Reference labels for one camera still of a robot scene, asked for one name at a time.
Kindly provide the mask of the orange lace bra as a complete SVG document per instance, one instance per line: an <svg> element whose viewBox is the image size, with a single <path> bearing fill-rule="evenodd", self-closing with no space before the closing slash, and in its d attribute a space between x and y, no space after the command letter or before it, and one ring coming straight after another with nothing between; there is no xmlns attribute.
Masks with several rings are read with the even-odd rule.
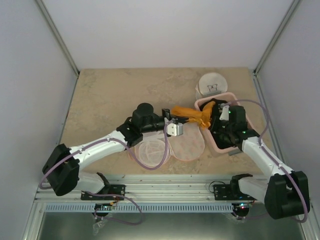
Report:
<svg viewBox="0 0 320 240"><path fill-rule="evenodd" d="M215 101L210 101L204 105L202 110L174 106L171 109L171 114L183 124L196 123L202 129L208 129L212 125L212 112L215 105Z"/></svg>

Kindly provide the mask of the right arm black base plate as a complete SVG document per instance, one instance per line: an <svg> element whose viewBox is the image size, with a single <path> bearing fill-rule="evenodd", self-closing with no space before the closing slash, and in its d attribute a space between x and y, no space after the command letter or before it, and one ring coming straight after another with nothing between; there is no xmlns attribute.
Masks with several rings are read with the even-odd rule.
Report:
<svg viewBox="0 0 320 240"><path fill-rule="evenodd" d="M241 199L239 194L232 191L229 184L214 184L213 194L216 201L235 201Z"/></svg>

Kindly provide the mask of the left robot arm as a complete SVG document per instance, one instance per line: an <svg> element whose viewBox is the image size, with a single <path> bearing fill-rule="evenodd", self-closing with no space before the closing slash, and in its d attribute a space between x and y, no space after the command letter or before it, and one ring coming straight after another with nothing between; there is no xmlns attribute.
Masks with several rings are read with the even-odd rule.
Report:
<svg viewBox="0 0 320 240"><path fill-rule="evenodd" d="M73 190L91 192L97 199L103 200L110 193L110 184L102 173L82 174L90 164L123 151L131 153L131 148L143 141L145 133L164 133L164 156L168 155L171 136L183 134L186 119L171 114L167 108L161 115L154 112L149 103L141 103L123 124L111 133L78 146L57 145L42 168L43 181L49 183L56 196L64 196Z"/></svg>

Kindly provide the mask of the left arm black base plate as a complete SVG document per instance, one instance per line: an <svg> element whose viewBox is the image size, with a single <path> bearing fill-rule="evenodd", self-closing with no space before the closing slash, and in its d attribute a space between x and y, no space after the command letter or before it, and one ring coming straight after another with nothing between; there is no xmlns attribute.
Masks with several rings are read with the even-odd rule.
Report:
<svg viewBox="0 0 320 240"><path fill-rule="evenodd" d="M82 192L80 199L82 201L122 201L125 195L126 186L124 184L111 184L110 186L103 187L97 194L108 196L95 196Z"/></svg>

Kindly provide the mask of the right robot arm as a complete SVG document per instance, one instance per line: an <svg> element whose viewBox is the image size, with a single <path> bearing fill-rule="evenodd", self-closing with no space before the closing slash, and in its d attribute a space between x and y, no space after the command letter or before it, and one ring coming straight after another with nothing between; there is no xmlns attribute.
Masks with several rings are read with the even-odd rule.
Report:
<svg viewBox="0 0 320 240"><path fill-rule="evenodd" d="M248 195L263 203L274 220L302 215L299 223L305 223L310 211L306 174L287 166L263 143L263 135L249 128L246 110L236 100L216 102L211 115L218 139L249 156L267 179L264 183L249 173L234 175L231 197L240 200Z"/></svg>

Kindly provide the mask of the floral mesh laundry bag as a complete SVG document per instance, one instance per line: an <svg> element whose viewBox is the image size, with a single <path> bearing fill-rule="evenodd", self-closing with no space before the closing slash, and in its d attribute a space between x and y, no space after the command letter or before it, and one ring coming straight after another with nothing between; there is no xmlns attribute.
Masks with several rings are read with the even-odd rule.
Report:
<svg viewBox="0 0 320 240"><path fill-rule="evenodd" d="M183 135L168 138L168 150L164 163L170 157L180 161L193 161L199 158L205 149L205 141L196 123L183 125ZM143 135L133 152L135 157L146 167L154 168L162 161L165 153L165 138L162 131L148 132Z"/></svg>

